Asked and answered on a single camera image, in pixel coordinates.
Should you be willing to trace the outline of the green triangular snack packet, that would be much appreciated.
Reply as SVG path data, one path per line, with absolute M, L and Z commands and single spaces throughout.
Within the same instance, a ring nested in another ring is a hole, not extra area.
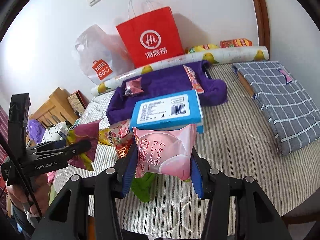
M 156 174 L 149 172 L 144 174 L 142 178 L 133 178 L 131 190 L 141 202 L 147 203 L 150 201 L 151 186 L 155 178 Z

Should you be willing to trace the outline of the red gold snack packet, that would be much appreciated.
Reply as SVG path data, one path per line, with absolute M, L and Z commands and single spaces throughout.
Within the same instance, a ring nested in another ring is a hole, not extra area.
M 118 158 L 125 158 L 131 145 L 134 143 L 135 141 L 133 139 L 124 141 L 124 142 L 118 142 L 115 145 L 116 148 L 116 153 Z

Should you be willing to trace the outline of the yellow pink snack bag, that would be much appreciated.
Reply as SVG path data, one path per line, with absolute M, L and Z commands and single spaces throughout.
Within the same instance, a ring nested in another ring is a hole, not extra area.
M 114 136 L 109 128 L 99 130 L 99 144 L 113 147 L 115 145 Z

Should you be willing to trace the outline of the white strawberry candy packet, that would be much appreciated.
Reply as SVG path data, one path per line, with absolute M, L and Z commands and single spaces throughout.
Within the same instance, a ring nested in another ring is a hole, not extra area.
M 128 144 L 132 140 L 133 133 L 130 130 L 130 122 L 131 120 L 127 119 L 109 126 L 115 145 Z

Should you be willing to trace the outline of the magenta foil snack packet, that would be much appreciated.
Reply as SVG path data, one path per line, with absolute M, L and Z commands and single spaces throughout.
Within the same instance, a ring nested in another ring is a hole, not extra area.
M 125 86 L 125 96 L 137 96 L 138 94 L 142 94 L 144 90 L 142 90 L 142 85 L 141 85 L 141 80 L 142 78 L 139 77 L 134 80 L 130 80 L 126 82 Z

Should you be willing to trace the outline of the long red candy stick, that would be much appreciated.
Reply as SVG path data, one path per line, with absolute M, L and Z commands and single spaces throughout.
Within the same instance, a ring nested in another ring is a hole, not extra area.
M 195 90 L 197 92 L 197 94 L 203 94 L 204 89 L 202 88 L 200 83 L 197 81 L 195 72 L 190 67 L 188 67 L 186 65 L 183 65 L 183 68 L 184 68 L 187 76 L 189 77 L 192 90 Z

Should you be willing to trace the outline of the purple plush toy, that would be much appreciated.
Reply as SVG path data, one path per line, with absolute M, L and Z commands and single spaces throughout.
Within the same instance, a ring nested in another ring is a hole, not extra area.
M 36 119 L 29 119 L 27 131 L 29 132 L 29 138 L 36 144 L 40 144 L 46 129 Z

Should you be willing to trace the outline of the wooden headboard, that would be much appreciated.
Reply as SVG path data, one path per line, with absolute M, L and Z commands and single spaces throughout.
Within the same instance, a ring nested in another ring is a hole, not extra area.
M 58 87 L 50 94 L 48 100 L 33 114 L 29 116 L 30 120 L 37 120 L 47 128 L 58 123 L 69 121 L 74 124 L 78 119 L 67 100 L 68 94 L 65 89 Z

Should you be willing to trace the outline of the purple cloth basket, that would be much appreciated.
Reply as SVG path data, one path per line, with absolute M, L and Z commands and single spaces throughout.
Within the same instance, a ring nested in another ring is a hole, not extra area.
M 220 79 L 212 79 L 205 75 L 204 70 L 210 67 L 208 61 L 186 64 L 196 75 L 196 80 L 204 89 L 199 95 L 202 107 L 218 106 L 227 102 L 227 85 Z M 138 76 L 141 78 L 143 92 L 134 96 L 125 96 L 126 81 L 117 87 L 108 105 L 106 116 L 109 123 L 131 119 L 136 102 L 156 98 L 163 95 L 191 90 L 191 82 L 182 65 L 173 66 Z

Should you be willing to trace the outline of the patterned brown book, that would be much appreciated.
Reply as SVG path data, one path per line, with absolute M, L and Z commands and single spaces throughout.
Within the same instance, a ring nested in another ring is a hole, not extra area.
M 69 95 L 67 100 L 78 117 L 81 117 L 84 114 L 89 104 L 89 101 L 79 90 Z

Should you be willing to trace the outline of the striped quilted mattress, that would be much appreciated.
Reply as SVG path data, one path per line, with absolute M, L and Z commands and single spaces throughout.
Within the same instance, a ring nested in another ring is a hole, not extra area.
M 282 157 L 269 123 L 246 92 L 230 64 L 208 70 L 227 84 L 228 100 L 204 107 L 204 132 L 196 150 L 211 167 L 233 178 L 252 176 L 280 215 L 308 199 L 319 188 L 319 141 Z M 198 239 L 208 207 L 193 186 L 173 176 L 157 175 L 151 200 L 141 202 L 133 192 L 116 200 L 124 230 L 153 237 Z

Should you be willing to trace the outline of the grey checked folded cloth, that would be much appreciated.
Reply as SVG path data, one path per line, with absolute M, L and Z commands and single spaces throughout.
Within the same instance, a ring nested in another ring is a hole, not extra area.
M 279 153 L 287 156 L 319 139 L 319 109 L 305 88 L 278 61 L 233 64 L 253 90 Z

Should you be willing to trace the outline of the white Miniso plastic bag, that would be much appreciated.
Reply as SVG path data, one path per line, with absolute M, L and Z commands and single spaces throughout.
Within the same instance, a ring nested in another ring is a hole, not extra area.
M 96 24 L 76 39 L 74 58 L 96 85 L 134 69 L 120 36 L 109 35 Z

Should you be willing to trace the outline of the red Haidilao paper bag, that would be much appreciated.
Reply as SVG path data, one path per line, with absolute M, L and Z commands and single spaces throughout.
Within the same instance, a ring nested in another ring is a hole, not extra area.
M 154 9 L 129 17 L 116 29 L 136 68 L 184 54 L 171 7 Z

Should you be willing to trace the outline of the yellow chips bag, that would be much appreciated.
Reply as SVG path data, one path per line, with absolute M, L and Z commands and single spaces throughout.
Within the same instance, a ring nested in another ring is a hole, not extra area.
M 198 46 L 193 46 L 186 50 L 187 54 L 205 51 L 205 50 L 211 50 L 211 49 L 219 49 L 218 45 L 215 44 L 203 44 Z

